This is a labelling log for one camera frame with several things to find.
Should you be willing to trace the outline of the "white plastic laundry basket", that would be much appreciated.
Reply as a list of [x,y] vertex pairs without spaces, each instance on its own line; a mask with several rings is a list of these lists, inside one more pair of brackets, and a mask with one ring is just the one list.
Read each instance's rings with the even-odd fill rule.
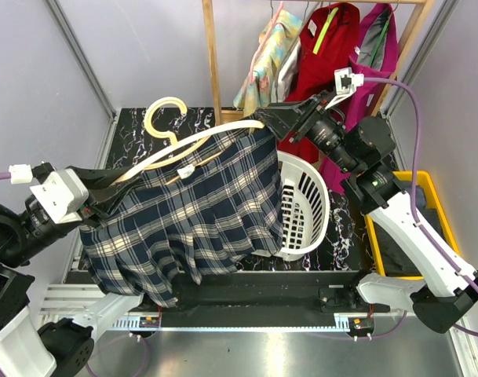
[[278,151],[277,161],[282,188],[283,245],[275,253],[255,251],[253,255],[295,262],[323,242],[329,223],[329,193],[318,171],[303,159]]

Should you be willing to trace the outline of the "pastel floral skirt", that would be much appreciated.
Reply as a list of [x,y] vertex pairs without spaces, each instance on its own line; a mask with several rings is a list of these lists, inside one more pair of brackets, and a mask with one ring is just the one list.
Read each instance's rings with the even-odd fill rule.
[[[258,45],[269,22],[259,35]],[[248,72],[233,101],[233,106],[242,110],[245,116],[251,115],[259,107],[265,107],[272,103],[271,91],[275,74],[280,69],[292,43],[296,38],[300,38],[302,26],[302,20],[284,9],[282,10],[265,48],[254,66],[254,82],[249,84]]]

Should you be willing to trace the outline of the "navy plaid skirt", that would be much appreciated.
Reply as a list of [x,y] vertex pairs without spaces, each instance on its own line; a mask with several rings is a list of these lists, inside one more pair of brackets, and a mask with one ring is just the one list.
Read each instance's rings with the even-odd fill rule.
[[200,284],[283,245],[282,182],[267,129],[216,134],[191,155],[145,171],[110,217],[79,234],[83,262],[104,292],[174,307],[179,273]]

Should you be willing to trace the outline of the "pink plastic hanger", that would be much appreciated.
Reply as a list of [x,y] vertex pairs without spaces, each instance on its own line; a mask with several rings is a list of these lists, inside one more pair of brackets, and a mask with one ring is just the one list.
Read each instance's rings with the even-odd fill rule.
[[283,10],[283,7],[284,7],[284,1],[281,1],[277,10],[272,14],[272,18],[269,22],[268,28],[266,29],[266,32],[264,33],[263,38],[260,40],[258,48],[253,55],[253,58],[250,63],[250,70],[248,75],[249,84],[252,84],[254,82],[254,66],[257,62],[257,59],[260,57],[261,53],[263,52],[265,45],[273,31],[273,28],[277,24],[277,20],[279,18],[280,13]]

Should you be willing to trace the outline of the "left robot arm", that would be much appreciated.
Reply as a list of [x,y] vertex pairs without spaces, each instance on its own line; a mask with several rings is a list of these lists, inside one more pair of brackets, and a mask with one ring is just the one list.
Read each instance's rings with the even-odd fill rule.
[[146,284],[130,295],[106,294],[73,317],[36,328],[28,288],[35,278],[17,268],[80,225],[99,225],[139,181],[122,170],[55,169],[50,163],[12,165],[0,173],[11,184],[30,184],[25,210],[0,204],[0,375],[74,376],[87,364],[95,342],[131,309],[150,310],[157,292]]

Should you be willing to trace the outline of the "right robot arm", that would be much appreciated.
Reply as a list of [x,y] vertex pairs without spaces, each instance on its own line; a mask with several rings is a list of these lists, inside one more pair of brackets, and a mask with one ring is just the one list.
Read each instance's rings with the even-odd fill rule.
[[343,118],[332,115],[333,98],[323,91],[306,101],[257,108],[252,117],[280,141],[308,138],[347,173],[341,184],[347,198],[394,239],[422,276],[412,281],[361,272],[344,291],[346,306],[356,312],[370,304],[412,312],[443,334],[478,301],[478,270],[432,228],[416,207],[416,191],[402,188],[384,164],[396,147],[386,121],[367,116],[346,131]]

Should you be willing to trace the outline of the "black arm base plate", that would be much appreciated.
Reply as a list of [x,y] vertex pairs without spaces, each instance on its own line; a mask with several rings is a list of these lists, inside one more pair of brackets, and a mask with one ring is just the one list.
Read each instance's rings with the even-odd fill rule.
[[162,311],[162,329],[346,331],[348,317],[368,312],[353,290],[363,275],[241,271],[195,284],[181,274],[173,283],[175,307]]

